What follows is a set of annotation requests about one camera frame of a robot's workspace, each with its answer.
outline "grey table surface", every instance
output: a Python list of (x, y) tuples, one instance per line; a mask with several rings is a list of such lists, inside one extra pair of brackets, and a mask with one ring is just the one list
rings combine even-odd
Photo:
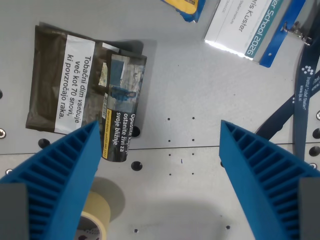
[[(213, 48), (204, 36), (216, 5), (207, 0), (199, 22), (188, 23), (160, 0), (1, 1), (0, 128), (7, 136), (0, 154), (35, 153), (39, 139), (62, 136), (25, 129), (39, 22), (94, 39), (143, 44), (148, 60), (135, 121), (141, 135), (132, 149), (218, 146), (221, 119), (257, 130), (293, 94), (302, 43), (287, 37), (270, 68)], [(307, 142), (315, 142), (318, 98), (311, 100)], [(292, 143), (292, 120), (272, 141)]]

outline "bolt hole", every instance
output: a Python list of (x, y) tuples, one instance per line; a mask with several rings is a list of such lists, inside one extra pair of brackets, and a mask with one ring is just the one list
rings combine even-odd
[(11, 168), (9, 168), (9, 169), (7, 169), (6, 171), (5, 171), (5, 175), (8, 175), (9, 173), (11, 173), (13, 170), (11, 169)]
[(140, 129), (137, 126), (133, 126), (132, 137), (136, 138), (140, 135)]
[(309, 165), (310, 165), (310, 167), (312, 167), (313, 169), (317, 169), (317, 164), (315, 164), (315, 163), (310, 163)]
[(313, 131), (312, 136), (315, 139), (320, 139), (320, 128), (317, 128), (316, 130)]
[(133, 171), (140, 171), (142, 169), (142, 163), (139, 161), (134, 161), (131, 163), (131, 168)]
[(50, 145), (50, 141), (48, 139), (41, 138), (38, 141), (38, 145), (39, 145), (40, 148), (44, 149), (44, 148), (46, 148), (46, 147), (48, 147)]
[(309, 150), (309, 155), (312, 157), (316, 157), (320, 154), (320, 147), (318, 146), (313, 146), (312, 148), (310, 148)]

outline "metal plate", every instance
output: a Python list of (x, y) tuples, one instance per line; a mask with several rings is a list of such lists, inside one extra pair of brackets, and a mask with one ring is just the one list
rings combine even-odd
[[(293, 94), (302, 44), (287, 37), (271, 68), (212, 48), (203, 38), (216, 4), (207, 1), (200, 21), (187, 23), (160, 0), (1, 1), (0, 128), (7, 136), (0, 153), (35, 153), (39, 139), (61, 137), (25, 129), (39, 22), (95, 39), (144, 44), (148, 61), (135, 123), (141, 135), (132, 149), (218, 146), (221, 119), (254, 132)], [(319, 94), (311, 100), (310, 119), (320, 110), (313, 104), (319, 100)], [(292, 121), (272, 141), (292, 143)], [(309, 134), (307, 141), (315, 139)]]
[[(30, 156), (0, 155), (0, 177)], [(320, 167), (320, 155), (305, 159)], [(91, 190), (110, 205), (108, 240), (254, 240), (218, 147), (130, 150), (126, 162), (100, 162)]]

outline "metal clip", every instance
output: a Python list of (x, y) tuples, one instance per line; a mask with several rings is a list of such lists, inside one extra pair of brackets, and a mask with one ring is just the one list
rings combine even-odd
[(287, 28), (287, 24), (288, 24), (288, 23), (285, 22), (284, 25), (283, 25), (283, 27), (282, 27), (282, 29), (283, 29), (286, 33), (293, 34), (293, 35), (297, 36), (297, 37), (300, 38), (300, 39), (302, 40), (302, 42), (303, 42), (305, 45), (307, 45), (307, 46), (310, 46), (310, 45), (311, 45), (312, 39), (311, 39), (310, 37), (308, 37), (308, 36), (305, 36), (305, 35), (301, 32), (300, 28), (298, 27), (298, 24), (299, 24), (298, 21), (296, 21), (290, 29)]

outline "black hole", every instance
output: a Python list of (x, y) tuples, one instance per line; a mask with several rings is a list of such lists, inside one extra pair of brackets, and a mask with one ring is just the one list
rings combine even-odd
[(312, 136), (315, 139), (320, 139), (320, 128), (317, 128), (316, 130), (313, 131)]
[(318, 146), (313, 146), (312, 148), (310, 148), (309, 150), (309, 154), (312, 157), (316, 157), (320, 154), (320, 147)]
[(140, 135), (140, 129), (137, 126), (133, 126), (132, 137), (136, 138)]
[(140, 171), (142, 169), (142, 163), (139, 162), (139, 161), (134, 161), (131, 164), (131, 168), (132, 168), (133, 171)]
[(50, 145), (50, 141), (48, 139), (41, 138), (38, 141), (38, 145), (40, 148), (44, 149), (45, 147), (48, 147)]

